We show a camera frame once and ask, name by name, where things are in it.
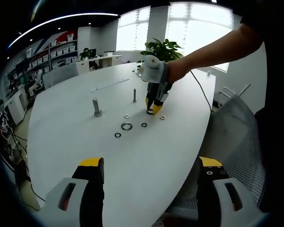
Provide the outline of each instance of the white box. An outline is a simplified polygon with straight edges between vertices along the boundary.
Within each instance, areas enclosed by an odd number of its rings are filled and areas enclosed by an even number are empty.
[[[54,40],[51,42],[51,46],[56,46],[56,44],[57,44],[57,40]]]
[[[68,47],[63,49],[63,53],[68,53]]]
[[[46,66],[46,67],[44,68],[44,72],[45,72],[45,73],[49,72],[49,66]]]
[[[73,38],[74,38],[74,34],[68,34],[67,35],[67,41],[73,41]]]
[[[48,61],[48,54],[43,56],[43,62]]]
[[[62,55],[62,50],[57,51],[57,56],[60,56],[60,55]]]
[[[54,58],[56,56],[57,51],[51,52],[51,58]]]
[[[65,59],[65,64],[69,64],[71,62],[71,58]]]
[[[37,63],[38,65],[42,64],[42,58],[38,58]]]
[[[76,50],[76,46],[70,46],[70,52],[74,52]]]
[[[32,56],[32,48],[27,49],[27,58],[30,58]]]
[[[58,68],[58,64],[54,63],[54,64],[52,64],[52,67],[53,67],[53,70],[54,70],[54,69]]]
[[[36,67],[37,66],[37,61],[33,61],[32,62],[32,68]]]
[[[71,62],[77,62],[78,61],[78,57],[71,57]]]

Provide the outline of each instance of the bright window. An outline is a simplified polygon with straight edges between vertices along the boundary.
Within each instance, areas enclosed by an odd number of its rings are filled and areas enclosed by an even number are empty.
[[[183,55],[206,46],[233,29],[231,9],[199,2],[171,3],[166,38],[177,42]],[[227,72],[229,63],[213,66]]]
[[[146,49],[151,7],[123,14],[118,22],[116,51],[143,51]]]

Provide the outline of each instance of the bolt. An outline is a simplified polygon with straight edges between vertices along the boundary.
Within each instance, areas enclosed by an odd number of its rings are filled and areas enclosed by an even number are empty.
[[[94,104],[94,108],[95,108],[94,115],[96,117],[102,116],[102,111],[99,110],[99,104],[98,104],[98,99],[97,98],[93,98],[93,104]]]
[[[133,89],[133,103],[136,102],[136,89]]]

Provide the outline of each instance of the silver washer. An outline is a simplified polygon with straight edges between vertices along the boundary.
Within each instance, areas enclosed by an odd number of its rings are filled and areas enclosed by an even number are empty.
[[[121,124],[121,128],[125,131],[129,131],[133,128],[133,125],[130,122],[124,122]]]

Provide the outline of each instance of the metal rod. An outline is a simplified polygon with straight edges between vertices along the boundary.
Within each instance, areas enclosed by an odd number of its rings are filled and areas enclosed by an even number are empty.
[[[220,91],[219,94],[218,94],[218,107],[220,108],[221,107],[221,102],[220,102],[220,95],[224,95],[228,98],[231,98],[229,95],[225,94],[224,92]]]
[[[228,87],[223,87],[223,89],[226,89],[226,90],[228,90],[228,91],[234,93],[234,91],[230,90]]]
[[[242,95],[242,94],[243,94],[243,92],[245,92],[245,91],[246,91],[246,89],[247,89],[247,88],[249,88],[249,86],[250,86],[250,84],[248,84],[248,85],[246,86],[246,88],[244,88],[244,89],[240,92],[240,94],[239,94],[238,96],[240,97],[240,95]]]
[[[133,89],[133,103],[136,102],[136,89]]]
[[[97,98],[93,98],[93,105],[94,105],[94,108],[95,108],[94,115],[96,117],[101,116],[102,115],[102,111],[99,109],[99,104],[98,104],[98,99]]]

